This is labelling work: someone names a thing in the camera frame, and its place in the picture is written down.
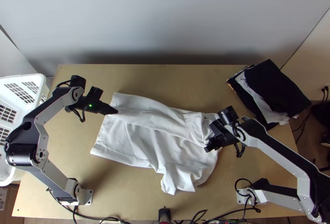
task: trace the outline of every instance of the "white fabric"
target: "white fabric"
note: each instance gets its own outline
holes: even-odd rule
[[[252,96],[262,115],[265,117],[267,123],[279,123],[280,125],[285,125],[289,122],[289,117],[287,113],[279,113],[273,111],[269,105],[265,102],[265,100],[257,94],[252,88],[249,87],[246,77],[245,71],[238,75],[235,80],[241,87]]]
[[[164,174],[161,188],[171,195],[195,191],[211,175],[217,151],[204,147],[214,136],[217,114],[191,112],[140,96],[114,93],[118,114],[104,117],[91,154]]]

